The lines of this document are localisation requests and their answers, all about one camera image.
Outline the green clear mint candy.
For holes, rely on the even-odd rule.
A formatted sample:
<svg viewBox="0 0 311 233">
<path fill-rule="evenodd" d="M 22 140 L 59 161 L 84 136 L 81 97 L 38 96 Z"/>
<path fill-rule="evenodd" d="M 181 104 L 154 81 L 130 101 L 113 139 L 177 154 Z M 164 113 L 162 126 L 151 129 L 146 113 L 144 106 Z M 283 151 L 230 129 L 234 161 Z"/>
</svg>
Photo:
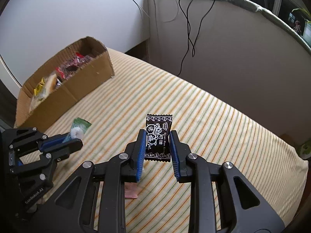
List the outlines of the green clear mint candy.
<svg viewBox="0 0 311 233">
<path fill-rule="evenodd" d="M 76 118 L 74 119 L 72 126 L 70 128 L 70 132 L 67 134 L 63 143 L 68 142 L 73 139 L 82 140 L 87 130 L 90 128 L 92 124 L 85 119 Z"/>
</svg>

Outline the packaged sliced bread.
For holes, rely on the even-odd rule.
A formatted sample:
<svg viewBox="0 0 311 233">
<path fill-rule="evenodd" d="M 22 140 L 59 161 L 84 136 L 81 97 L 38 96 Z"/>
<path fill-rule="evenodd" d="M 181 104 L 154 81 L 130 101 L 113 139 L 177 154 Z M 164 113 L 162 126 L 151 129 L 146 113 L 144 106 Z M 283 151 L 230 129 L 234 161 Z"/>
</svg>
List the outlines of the packaged sliced bread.
<svg viewBox="0 0 311 233">
<path fill-rule="evenodd" d="M 34 109 L 39 106 L 39 104 L 44 101 L 50 93 L 57 88 L 57 86 L 58 76 L 55 72 L 51 73 L 47 77 L 42 77 L 34 89 L 34 95 L 30 103 L 29 113 L 34 111 Z"/>
</svg>

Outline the small red clear nut bag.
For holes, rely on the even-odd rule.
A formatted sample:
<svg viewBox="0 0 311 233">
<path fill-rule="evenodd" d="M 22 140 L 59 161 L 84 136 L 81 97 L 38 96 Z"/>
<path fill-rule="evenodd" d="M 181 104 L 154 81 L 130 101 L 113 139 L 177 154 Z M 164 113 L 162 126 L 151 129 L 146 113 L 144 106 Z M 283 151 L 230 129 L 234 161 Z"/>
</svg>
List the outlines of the small red clear nut bag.
<svg viewBox="0 0 311 233">
<path fill-rule="evenodd" d="M 66 68 L 62 66 L 56 67 L 55 70 L 59 77 L 61 77 L 63 80 L 67 80 L 73 75 L 72 72 L 67 71 Z"/>
</svg>

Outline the black candy wrapper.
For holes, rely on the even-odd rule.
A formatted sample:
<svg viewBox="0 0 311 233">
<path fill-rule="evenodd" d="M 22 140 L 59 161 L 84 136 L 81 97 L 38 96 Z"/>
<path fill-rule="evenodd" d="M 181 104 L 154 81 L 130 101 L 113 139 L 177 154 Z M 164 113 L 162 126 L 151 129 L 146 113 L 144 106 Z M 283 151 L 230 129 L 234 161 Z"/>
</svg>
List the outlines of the black candy wrapper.
<svg viewBox="0 0 311 233">
<path fill-rule="evenodd" d="M 147 146 L 145 160 L 170 162 L 169 134 L 173 115 L 147 114 L 145 130 L 147 132 Z"/>
</svg>

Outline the red clear bag dark snack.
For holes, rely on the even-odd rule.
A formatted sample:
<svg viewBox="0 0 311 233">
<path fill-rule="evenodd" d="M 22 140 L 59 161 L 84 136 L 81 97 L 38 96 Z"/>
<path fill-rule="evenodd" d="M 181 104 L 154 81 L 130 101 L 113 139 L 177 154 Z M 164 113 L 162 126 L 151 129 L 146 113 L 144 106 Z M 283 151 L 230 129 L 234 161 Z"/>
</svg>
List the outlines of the red clear bag dark snack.
<svg viewBox="0 0 311 233">
<path fill-rule="evenodd" d="M 70 58 L 69 60 L 67 60 L 64 64 L 63 64 L 63 71 L 65 72 L 65 74 L 73 74 L 74 72 L 76 72 L 77 70 L 79 70 L 83 65 L 85 65 L 86 63 L 90 62 L 93 59 L 93 57 L 89 56 L 89 55 L 82 55 L 78 52 L 75 53 L 75 56 L 73 56 L 72 58 Z"/>
</svg>

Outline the brown cardboard box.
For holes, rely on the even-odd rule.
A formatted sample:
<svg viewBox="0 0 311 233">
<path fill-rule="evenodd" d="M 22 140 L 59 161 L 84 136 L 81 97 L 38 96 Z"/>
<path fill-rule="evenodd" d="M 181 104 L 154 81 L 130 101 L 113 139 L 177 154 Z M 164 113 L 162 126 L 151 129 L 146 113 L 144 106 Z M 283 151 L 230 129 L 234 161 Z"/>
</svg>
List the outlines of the brown cardboard box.
<svg viewBox="0 0 311 233">
<path fill-rule="evenodd" d="M 34 110 L 30 110 L 34 89 L 39 81 L 56 72 L 57 67 L 77 53 L 92 59 L 72 77 L 63 79 L 60 87 L 52 91 Z M 36 127 L 39 131 L 46 131 L 79 100 L 114 75 L 108 49 L 100 41 L 90 36 L 75 41 L 47 60 L 23 84 L 17 99 L 14 127 Z"/>
</svg>

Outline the small pink candy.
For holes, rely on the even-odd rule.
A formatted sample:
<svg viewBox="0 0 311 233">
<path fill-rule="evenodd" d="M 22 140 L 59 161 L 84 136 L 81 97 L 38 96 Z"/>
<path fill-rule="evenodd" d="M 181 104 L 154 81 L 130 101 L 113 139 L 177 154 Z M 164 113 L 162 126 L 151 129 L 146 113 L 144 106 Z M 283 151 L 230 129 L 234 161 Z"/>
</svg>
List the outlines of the small pink candy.
<svg viewBox="0 0 311 233">
<path fill-rule="evenodd" d="M 139 194 L 139 187 L 137 183 L 124 184 L 125 199 L 137 199 Z"/>
</svg>

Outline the striped yellow table cloth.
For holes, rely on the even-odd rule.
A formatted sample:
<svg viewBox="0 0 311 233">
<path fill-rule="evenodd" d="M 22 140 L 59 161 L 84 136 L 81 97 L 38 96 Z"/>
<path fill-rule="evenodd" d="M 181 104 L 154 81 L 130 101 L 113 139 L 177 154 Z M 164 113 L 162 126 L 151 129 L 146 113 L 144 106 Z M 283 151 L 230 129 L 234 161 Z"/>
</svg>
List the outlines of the striped yellow table cloth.
<svg viewBox="0 0 311 233">
<path fill-rule="evenodd" d="M 81 117 L 92 123 L 83 148 L 61 162 L 49 196 L 86 160 L 105 162 L 145 128 L 146 114 L 172 114 L 172 129 L 191 151 L 212 163 L 232 162 L 287 226 L 305 189 L 308 162 L 295 149 L 210 93 L 147 62 L 108 48 L 114 77 L 86 95 L 46 131 L 68 132 Z M 127 232 L 187 232 L 190 184 L 171 163 L 144 163 L 138 198 L 125 202 Z"/>
</svg>

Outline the small pink figurine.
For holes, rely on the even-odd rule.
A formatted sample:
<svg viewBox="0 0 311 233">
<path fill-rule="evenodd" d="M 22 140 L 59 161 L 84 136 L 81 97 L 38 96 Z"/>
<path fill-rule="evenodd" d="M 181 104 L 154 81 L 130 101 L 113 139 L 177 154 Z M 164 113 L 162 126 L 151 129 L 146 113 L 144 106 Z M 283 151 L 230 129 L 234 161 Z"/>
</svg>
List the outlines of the small pink figurine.
<svg viewBox="0 0 311 233">
<path fill-rule="evenodd" d="M 301 25 L 300 25 L 300 21 L 298 21 L 298 20 L 295 21 L 295 26 L 293 27 L 293 30 L 294 30 L 299 36 L 301 36 Z"/>
</svg>

